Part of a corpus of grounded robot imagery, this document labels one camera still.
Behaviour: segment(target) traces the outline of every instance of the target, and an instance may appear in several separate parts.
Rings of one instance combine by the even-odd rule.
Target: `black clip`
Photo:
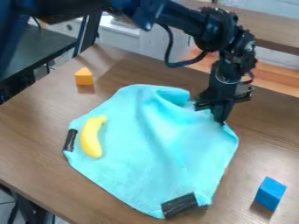
[[[73,143],[77,136],[78,130],[70,129],[67,132],[65,145],[63,146],[63,151],[73,151]]]
[[[164,217],[169,219],[170,217],[186,211],[192,207],[197,207],[198,202],[196,201],[194,192],[188,193],[182,197],[166,201],[161,205]]]

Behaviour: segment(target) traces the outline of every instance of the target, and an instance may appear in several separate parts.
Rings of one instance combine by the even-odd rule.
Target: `floor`
[[[15,200],[0,186],[0,223],[7,223],[11,209],[15,206]],[[17,214],[14,224],[25,224],[21,213]],[[55,224],[68,224],[68,222],[56,217]]]
[[[199,49],[194,46],[187,56],[194,58],[199,54]],[[199,63],[189,67],[209,73],[211,65],[218,59],[216,54],[209,54]],[[288,69],[281,66],[274,66],[259,61],[254,69],[254,85],[286,95],[299,97],[299,70]]]

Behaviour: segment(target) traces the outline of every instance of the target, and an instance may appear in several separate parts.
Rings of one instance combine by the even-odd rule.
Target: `orange block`
[[[86,67],[82,67],[77,73],[75,73],[75,80],[77,85],[89,86],[94,84],[93,74]]]

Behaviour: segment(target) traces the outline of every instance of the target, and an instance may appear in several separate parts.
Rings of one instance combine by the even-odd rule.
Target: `toy block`
[[[276,180],[265,177],[256,193],[255,201],[274,211],[282,199],[287,187]]]
[[[77,85],[89,86],[94,84],[93,74],[86,67],[82,67],[77,73],[75,73],[75,80]]]

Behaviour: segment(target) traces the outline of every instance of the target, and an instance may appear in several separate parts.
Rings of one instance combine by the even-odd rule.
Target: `wood grain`
[[[74,72],[88,67],[94,92],[82,93]],[[237,105],[229,125],[240,147],[226,170],[213,205],[171,220],[139,213],[84,178],[62,154],[68,124],[133,83],[181,86],[195,95],[207,76],[190,68],[93,46],[0,107],[0,182],[58,216],[79,224],[226,224],[299,221],[299,99],[257,88]],[[252,205],[265,176],[288,187],[271,216]]]
[[[181,0],[180,2],[193,9],[209,6],[235,12],[239,16],[240,24],[255,35],[258,46],[299,55],[299,21],[297,19],[195,0]]]

